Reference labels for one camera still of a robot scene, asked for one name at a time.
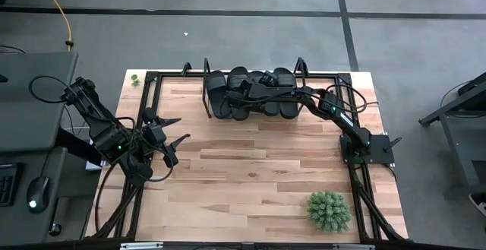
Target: yellow cable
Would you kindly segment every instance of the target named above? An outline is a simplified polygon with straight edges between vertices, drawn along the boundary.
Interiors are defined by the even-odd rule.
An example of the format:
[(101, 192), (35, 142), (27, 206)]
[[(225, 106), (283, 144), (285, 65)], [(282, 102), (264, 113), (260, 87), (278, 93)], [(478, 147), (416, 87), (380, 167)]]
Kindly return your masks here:
[[(55, 5), (58, 6), (59, 11), (62, 14), (62, 17), (64, 18), (64, 21), (66, 21), (66, 25), (68, 25), (68, 42), (72, 42), (71, 40), (71, 26), (69, 25), (68, 18), (66, 17), (66, 14), (64, 14), (61, 6), (59, 6), (59, 3), (56, 0), (53, 0)], [(71, 51), (71, 45), (68, 45), (68, 52)]]

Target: black metal frame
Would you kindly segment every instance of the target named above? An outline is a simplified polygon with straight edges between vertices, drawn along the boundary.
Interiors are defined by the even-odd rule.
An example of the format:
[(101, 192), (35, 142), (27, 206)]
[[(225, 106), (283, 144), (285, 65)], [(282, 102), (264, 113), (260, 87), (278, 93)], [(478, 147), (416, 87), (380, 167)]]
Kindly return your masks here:
[[(204, 59), (204, 70), (199, 70), (195, 71), (192, 70), (191, 64), (186, 63), (182, 71), (177, 72), (177, 71), (148, 71), (146, 73), (145, 81), (144, 81), (144, 89), (142, 91), (142, 97), (140, 100), (140, 108), (138, 111), (138, 117), (137, 117), (137, 127), (142, 126), (142, 120), (141, 120), (141, 113), (147, 107), (147, 101), (148, 101), (148, 96), (149, 96), (149, 89), (151, 84), (155, 84), (155, 92), (153, 95), (153, 100), (152, 100), (152, 107), (156, 111), (158, 110), (159, 107), (159, 98), (160, 98), (160, 90), (162, 87), (163, 83), (163, 78), (203, 78), (205, 71), (209, 71), (210, 66), (209, 62), (207, 59)], [(352, 80), (351, 80), (351, 75), (350, 73), (326, 73), (326, 72), (319, 72), (319, 73), (312, 73), (309, 72), (307, 69), (307, 65), (305, 62), (299, 58), (297, 61), (297, 64), (295, 65), (294, 69), (295, 76), (297, 78), (302, 78), (302, 74), (304, 74), (303, 81), (305, 82), (305, 78), (319, 78), (319, 79), (331, 79), (333, 80), (334, 84), (347, 84), (349, 86), (352, 86)], [(349, 103), (353, 106), (356, 106), (355, 104), (355, 98), (354, 98), (354, 93), (349, 89), (346, 88), (347, 95), (349, 97)], [(338, 97), (344, 98), (343, 92), (341, 88), (337, 89), (337, 94)], [(209, 117), (211, 117), (210, 111), (207, 106), (206, 102), (206, 92), (203, 91), (203, 96), (202, 100), (205, 106), (205, 109), (207, 111), (207, 114)], [(358, 114), (352, 114), (352, 119), (353, 122), (359, 125), (359, 120), (358, 120)], [(353, 177), (355, 175), (355, 166), (353, 165), (348, 165), (349, 168), (349, 175), (350, 177)], [(371, 187), (371, 178), (369, 174), (369, 169), (366, 164), (361, 165), (361, 172), (362, 172), (362, 177), (363, 177), (363, 189), (365, 194), (369, 197), (370, 201), (374, 201), (373, 197), (373, 188)], [(353, 195), (353, 202), (354, 202), (354, 207), (355, 207), (355, 215), (356, 215), (356, 221), (358, 224), (358, 234), (360, 240), (363, 242), (367, 239), (370, 239), (370, 236), (367, 234), (366, 229), (365, 229), (365, 219), (363, 217), (363, 211), (361, 207), (361, 194), (359, 192), (359, 186), (351, 182), (352, 185), (352, 195)], [(130, 191), (131, 186), (129, 185), (128, 181), (125, 180), (124, 188), (123, 188), (123, 193), (121, 195), (121, 199), (125, 199), (126, 194)], [(133, 212), (131, 215), (131, 222), (129, 225), (129, 229), (127, 232), (126, 237), (134, 239), (135, 234), (137, 232), (137, 223), (138, 223), (138, 218), (140, 216), (140, 208), (141, 208), (141, 200), (143, 196), (143, 189), (140, 190), (137, 195), (135, 196), (134, 199), (134, 206), (133, 206)], [(115, 237), (122, 237), (122, 231), (123, 231), (123, 226), (125, 223), (125, 213), (121, 216), (120, 220), (117, 222), (117, 225), (115, 227)], [(375, 216), (372, 214), (371, 215), (371, 225), (372, 225), (372, 231), (373, 231), (373, 238), (375, 239), (381, 239), (381, 233), (380, 233), (380, 227), (378, 225), (377, 220), (375, 219)], [(319, 245), (321, 248), (325, 248), (329, 246), (329, 244), (313, 244), (313, 245)]]
[[(51, 250), (119, 250), (121, 246), (126, 243), (133, 243), (127, 238), (106, 238), (106, 239), (84, 239), (76, 241), (64, 242), (50, 242), (48, 244)], [(474, 250), (471, 248), (460, 248), (442, 245), (427, 245), (422, 243), (414, 243), (408, 241), (387, 241), (387, 240), (373, 240), (369, 239), (363, 242), (367, 245), (356, 245), (346, 243), (287, 243), (287, 242), (152, 242), (151, 245), (159, 248), (234, 248), (241, 250), (267, 250), (267, 249), (293, 249), (293, 250), (308, 250), (308, 249), (373, 249), (369, 245), (374, 245), (376, 249), (393, 249), (393, 250)], [(46, 249), (47, 244), (34, 244), (12, 246), (11, 249), (22, 250), (37, 250)]]
[(481, 111), (481, 106), (478, 108), (478, 104), (484, 105), (486, 100), (486, 77), (483, 75), (471, 81), (474, 84), (467, 84), (459, 89), (459, 97), (445, 106), (440, 107), (427, 117), (418, 120), (418, 122), (428, 127), (432, 122), (440, 121), (443, 127), (444, 134), (446, 135), (447, 142), (450, 149), (453, 152), (453, 156), (458, 168), (462, 170), (462, 181), (464, 185), (468, 187), (469, 193), (474, 195), (486, 194), (486, 183), (480, 182), (476, 169), (474, 167), (475, 161), (483, 161), (483, 156), (477, 158), (464, 158), (461, 157), (459, 149), (463, 148), (459, 145), (459, 136), (453, 133), (451, 129), (451, 119), (456, 115), (461, 116), (485, 116), (486, 111)]

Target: black desk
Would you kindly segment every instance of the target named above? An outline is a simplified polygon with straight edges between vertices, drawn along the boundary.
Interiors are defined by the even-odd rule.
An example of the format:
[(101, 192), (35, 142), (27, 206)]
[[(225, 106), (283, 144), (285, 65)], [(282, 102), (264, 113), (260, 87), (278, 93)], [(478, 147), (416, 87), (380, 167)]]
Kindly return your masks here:
[[(27, 88), (33, 77), (43, 74), (70, 84), (76, 61), (75, 52), (0, 55), (0, 74), (8, 78), (8, 82), (0, 83), (0, 163), (22, 163), (24, 167), (14, 205), (0, 207), (1, 246), (79, 239), (82, 233), (99, 171), (85, 171), (86, 160), (63, 147), (52, 149), (64, 103), (41, 103)], [(54, 80), (40, 79), (33, 89), (47, 100), (58, 100), (64, 88)], [(49, 206), (40, 214), (32, 214), (27, 209), (27, 187), (40, 176), (45, 161), (43, 176), (50, 178)], [(77, 201), (87, 205), (66, 210), (79, 207)], [(48, 234), (52, 223), (62, 225), (61, 235)]]
[(424, 127), (442, 123), (465, 193), (486, 216), (486, 73), (461, 87), (458, 94), (418, 122)]
[[(57, 147), (51, 151), (49, 156), (47, 155), (48, 152), (44, 151), (0, 156), (2, 163), (22, 163), (24, 165), (14, 205), (0, 207), (1, 245), (21, 245), (69, 238), (68, 235), (63, 236), (66, 230), (63, 230), (59, 237), (48, 235), (52, 223), (61, 224), (63, 229), (68, 227), (62, 217), (56, 215), (62, 209), (57, 206), (58, 201), (62, 198), (80, 196), (89, 196), (90, 200), (93, 199), (100, 171), (84, 170), (86, 161), (70, 155), (63, 147)], [(43, 175), (50, 178), (49, 205), (42, 213), (32, 214), (27, 209), (27, 186), (32, 179), (40, 175), (46, 158)], [(90, 208), (91, 206), (85, 210), (69, 211), (69, 213), (76, 214), (84, 220)], [(78, 227), (73, 228), (73, 232), (77, 235), (74, 239), (79, 239), (82, 232)]]

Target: black cable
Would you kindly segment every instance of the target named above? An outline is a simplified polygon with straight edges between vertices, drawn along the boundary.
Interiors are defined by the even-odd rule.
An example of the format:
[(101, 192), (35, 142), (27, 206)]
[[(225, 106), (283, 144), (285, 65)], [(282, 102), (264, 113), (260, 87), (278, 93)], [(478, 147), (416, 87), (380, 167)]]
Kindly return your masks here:
[(83, 130), (83, 125), (85, 125), (85, 124), (86, 124), (86, 120), (83, 122), (83, 124), (81, 124), (81, 127), (79, 128), (79, 130), (77, 131), (77, 133), (74, 133), (74, 131), (73, 131), (73, 134), (76, 135), (76, 136), (79, 136), (79, 134)]
[(161, 181), (164, 181), (166, 180), (168, 177), (171, 176), (172, 172), (174, 171), (174, 162), (172, 162), (172, 160), (170, 159), (170, 156), (162, 149), (158, 148), (158, 147), (154, 147), (151, 143), (149, 143), (149, 141), (147, 141), (147, 139), (145, 139), (145, 137), (140, 133), (140, 137), (142, 138), (142, 140), (151, 148), (153, 148), (154, 150), (157, 150), (159, 151), (160, 153), (162, 153), (164, 156), (167, 156), (169, 158), (169, 161), (170, 161), (170, 170), (169, 172), (163, 176), (162, 178), (159, 178), (159, 179), (147, 179), (145, 177), (143, 177), (140, 173), (137, 172), (137, 175), (139, 175), (142, 179), (144, 179), (146, 182), (161, 182)]
[(39, 176), (42, 176), (42, 175), (43, 175), (43, 173), (44, 173), (44, 169), (46, 168), (46, 163), (47, 163), (47, 160), (49, 159), (49, 155), (51, 155), (52, 150), (54, 150), (54, 148), (51, 148), (51, 149), (49, 150), (49, 152), (47, 152), (47, 156), (46, 156), (46, 159), (44, 160), (44, 164), (43, 164), (42, 169), (40, 170), (40, 174), (39, 174)]
[(347, 85), (347, 84), (332, 84), (332, 85), (330, 85), (330, 86), (328, 86), (328, 87), (326, 88), (326, 91), (329, 91), (329, 89), (330, 89), (331, 87), (334, 87), (334, 88), (336, 89), (336, 91), (337, 91), (337, 88), (338, 88), (338, 87), (344, 87), (344, 88), (347, 88), (347, 89), (351, 90), (351, 92), (352, 92), (352, 93), (356, 93), (356, 94), (358, 94), (358, 96), (359, 96), (359, 97), (360, 97), (360, 98), (363, 100), (363, 104), (362, 104), (362, 105), (360, 105), (360, 106), (353, 106), (353, 105), (351, 105), (351, 104), (347, 103), (345, 100), (343, 100), (343, 99), (341, 99), (341, 98), (339, 98), (339, 97), (338, 97), (338, 98), (339, 98), (339, 100), (341, 100), (341, 101), (342, 101), (344, 104), (346, 104), (347, 106), (349, 106), (351, 109), (352, 109), (353, 107), (354, 107), (355, 109), (360, 109), (360, 108), (362, 108), (362, 109), (360, 109), (359, 111), (356, 111), (356, 112), (354, 112), (354, 113), (361, 113), (361, 112), (364, 112), (364, 111), (366, 110), (366, 107), (368, 106), (368, 103), (366, 102), (366, 98), (365, 98), (365, 96), (364, 96), (363, 94), (361, 94), (361, 93), (360, 93), (358, 90), (356, 90), (354, 87), (351, 87), (351, 86), (349, 86), (349, 85)]
[(16, 48), (16, 47), (14, 47), (14, 46), (0, 45), (0, 48), (14, 49), (14, 50), (16, 50), (16, 51), (18, 51), (18, 52), (21, 52), (21, 53), (26, 53), (24, 50), (19, 49), (19, 48)]
[(106, 174), (103, 177), (101, 184), (99, 185), (98, 195), (96, 196), (96, 201), (95, 201), (95, 204), (94, 204), (94, 228), (97, 232), (99, 232), (98, 207), (99, 207), (99, 200), (100, 200), (100, 197), (101, 197), (101, 192), (103, 191), (103, 188), (105, 187), (105, 183), (106, 183), (106, 180), (108, 179), (108, 176), (113, 171), (113, 169), (115, 168), (115, 166), (119, 162), (119, 160), (120, 160), (120, 157), (113, 161), (112, 165), (108, 168), (108, 171), (106, 171)]
[[(452, 92), (453, 90), (455, 90), (456, 88), (461, 87), (462, 85), (465, 85), (465, 84), (467, 84), (467, 83), (469, 83), (469, 82), (471, 82), (471, 81), (462, 82), (461, 84), (458, 84), (458, 85), (456, 85), (455, 87), (453, 87), (453, 88), (451, 88), (450, 90), (448, 90), (448, 91), (446, 92), (446, 94), (444, 94), (444, 95), (442, 96), (442, 99), (440, 100), (440, 107), (442, 107), (442, 105), (443, 105), (443, 101), (446, 99), (447, 94), (451, 93), (451, 92)], [(450, 114), (450, 115), (451, 115), (452, 117), (455, 117), (455, 118), (461, 118), (461, 119), (476, 119), (476, 118), (485, 117), (485, 116), (486, 116), (486, 113), (485, 113), (485, 114), (483, 114), (483, 115), (479, 115), (479, 116), (461, 116), (461, 115), (459, 115), (459, 114), (458, 114), (458, 115), (452, 115), (452, 114)]]
[(393, 174), (393, 178), (395, 178), (395, 182), (396, 182), (396, 174), (393, 168), (386, 163), (384, 163), (383, 165), (391, 171), (391, 173)]
[(88, 224), (88, 220), (90, 219), (90, 210), (91, 207), (86, 211), (86, 216), (84, 216), (84, 223), (83, 228), (81, 229), (81, 234), (79, 235), (79, 239), (83, 239), (84, 230), (86, 229), (86, 225)]
[[(101, 119), (101, 118), (97, 118), (97, 117), (94, 117), (94, 116), (91, 116), (91, 115), (89, 115), (89, 116), (90, 117), (93, 117), (95, 119), (98, 119), (98, 120), (100, 120), (102, 122), (111, 122), (108, 119)], [(120, 117), (120, 118), (117, 118), (117, 120), (131, 120), (132, 121), (132, 124), (134, 126), (133, 129), (132, 129), (130, 142), (128, 144), (128, 152), (127, 152), (127, 162), (130, 165), (131, 145), (133, 144), (134, 134), (135, 134), (134, 133), (134, 130), (135, 130), (135, 120), (132, 117)], [(98, 191), (98, 195), (96, 196), (96, 202), (95, 202), (95, 205), (94, 205), (94, 209), (95, 209), (95, 211), (94, 211), (94, 222), (95, 222), (95, 229), (96, 229), (97, 232), (99, 231), (98, 207), (99, 207), (99, 200), (101, 198), (101, 192), (103, 191), (103, 188), (105, 187), (105, 183), (106, 183), (106, 180), (108, 179), (108, 176), (113, 171), (113, 169), (115, 168), (116, 164), (119, 162), (120, 159), (121, 159), (121, 157), (119, 157), (119, 158), (117, 158), (116, 160), (113, 161), (112, 165), (109, 167), (108, 171), (106, 172), (105, 176), (103, 177), (103, 180), (101, 181), (101, 184), (99, 185), (99, 191)]]
[[(221, 115), (222, 116), (224, 116), (224, 114), (222, 113), (222, 106), (225, 104), (225, 102), (227, 101), (227, 99), (228, 99), (228, 97), (225, 96), (225, 99), (223, 99), (221, 105), (219, 105), (219, 112), (221, 112)], [(229, 113), (232, 113), (231, 106), (229, 106)]]
[(285, 93), (280, 93), (280, 94), (277, 94), (277, 95), (273, 95), (273, 96), (271, 96), (271, 97), (263, 98), (263, 99), (260, 99), (260, 100), (244, 100), (244, 99), (240, 99), (240, 98), (232, 97), (231, 95), (228, 95), (228, 94), (226, 94), (226, 95), (227, 95), (229, 98), (233, 99), (233, 100), (237, 100), (237, 101), (239, 101), (239, 102), (243, 102), (243, 103), (262, 103), (262, 102), (266, 102), (266, 101), (268, 101), (268, 100), (270, 100), (270, 99), (273, 99), (273, 98), (276, 98), (276, 97), (280, 97), (280, 96), (284, 96), (284, 95), (290, 94), (290, 93), (292, 93), (292, 92), (294, 92), (294, 90), (292, 90), (292, 91), (287, 91), (287, 92), (285, 92)]
[(467, 83), (469, 83), (469, 82), (471, 82), (471, 81), (462, 82), (461, 84), (458, 84), (457, 86), (455, 86), (455, 87), (451, 88), (450, 90), (448, 90), (448, 91), (446, 92), (446, 94), (444, 94), (444, 95), (442, 96), (442, 100), (440, 100), (440, 107), (442, 107), (442, 105), (443, 105), (443, 101), (446, 99), (447, 94), (451, 93), (451, 92), (452, 92), (453, 90), (455, 90), (456, 88), (461, 87), (462, 85), (465, 85), (465, 84), (467, 84)]
[(64, 106), (64, 110), (68, 113), (69, 122), (71, 123), (71, 133), (74, 134), (74, 126), (73, 126), (73, 119), (71, 118), (71, 114), (67, 106)]
[(65, 100), (57, 100), (57, 101), (51, 101), (51, 100), (50, 100), (50, 101), (49, 101), (49, 100), (44, 100), (43, 98), (38, 97), (38, 96), (37, 96), (37, 95), (36, 95), (36, 94), (33, 92), (32, 85), (33, 85), (33, 83), (34, 83), (36, 80), (38, 80), (38, 79), (40, 79), (40, 78), (51, 78), (51, 79), (54, 79), (54, 80), (56, 80), (57, 82), (59, 82), (59, 83), (63, 84), (63, 85), (64, 85), (64, 86), (65, 86), (67, 89), (69, 89), (69, 90), (70, 90), (72, 93), (74, 93), (74, 90), (73, 90), (71, 87), (69, 87), (69, 86), (68, 86), (68, 85), (67, 85), (65, 82), (61, 81), (60, 79), (55, 78), (54, 76), (50, 76), (50, 75), (38, 75), (38, 76), (36, 76), (36, 77), (32, 78), (32, 80), (30, 80), (30, 82), (29, 82), (29, 93), (30, 93), (30, 95), (32, 95), (32, 96), (33, 96), (35, 99), (39, 100), (40, 102), (44, 102), (44, 103), (64, 103), (64, 102), (66, 102)]
[(121, 219), (122, 214), (125, 213), (128, 206), (131, 203), (131, 200), (135, 197), (135, 195), (140, 191), (142, 187), (140, 186), (131, 186), (129, 189), (130, 191), (126, 194), (126, 198), (122, 199), (118, 206), (115, 209), (115, 212), (112, 213), (112, 216), (103, 224), (103, 227), (100, 229), (99, 232), (96, 232), (91, 237), (93, 238), (101, 238), (105, 239), (111, 233), (111, 230), (116, 225), (116, 223)]
[(344, 108), (344, 107), (342, 107), (342, 106), (335, 105), (335, 104), (333, 104), (333, 103), (331, 103), (331, 102), (329, 102), (329, 101), (326, 101), (326, 100), (324, 100), (324, 99), (320, 98), (320, 97), (319, 97), (319, 96), (317, 96), (316, 94), (311, 94), (311, 96), (312, 96), (313, 98), (316, 98), (316, 99), (320, 100), (320, 101), (323, 101), (324, 103), (329, 104), (330, 106), (334, 106), (334, 107), (335, 107), (335, 108), (337, 108), (337, 109), (341, 109), (341, 110), (342, 110), (342, 111), (344, 111), (344, 112), (349, 112), (349, 113), (361, 113), (361, 112), (364, 112), (364, 111), (366, 110), (366, 104), (365, 104), (365, 105), (363, 106), (363, 108), (362, 108), (362, 109), (360, 109), (360, 110), (353, 110), (353, 109), (347, 109), (347, 108)]

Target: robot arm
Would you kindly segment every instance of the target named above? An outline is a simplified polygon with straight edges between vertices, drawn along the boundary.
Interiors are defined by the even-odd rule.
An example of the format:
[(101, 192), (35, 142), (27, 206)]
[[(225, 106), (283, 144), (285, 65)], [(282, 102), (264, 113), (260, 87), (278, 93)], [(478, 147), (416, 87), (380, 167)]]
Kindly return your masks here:
[[(141, 187), (146, 181), (150, 181), (153, 171), (147, 164), (145, 156), (155, 150), (164, 154), (164, 161), (168, 167), (178, 163), (175, 148), (189, 134), (166, 146), (167, 137), (162, 128), (181, 119), (161, 119), (151, 108), (147, 108), (143, 114), (146, 125), (138, 133), (132, 118), (114, 117), (99, 101), (95, 84), (81, 77), (65, 89), (65, 94), (61, 98), (68, 106), (76, 107), (90, 126), (93, 145), (111, 164), (119, 163), (123, 173), (133, 185)], [(120, 123), (121, 119), (131, 120), (134, 127), (126, 128)]]
[(366, 128), (360, 128), (346, 114), (342, 100), (325, 89), (311, 87), (273, 87), (243, 80), (237, 90), (226, 94), (232, 107), (258, 108), (268, 102), (300, 103), (324, 120), (333, 121), (343, 132), (340, 138), (344, 163), (394, 163), (391, 147), (399, 139), (390, 142), (387, 135), (373, 135)]

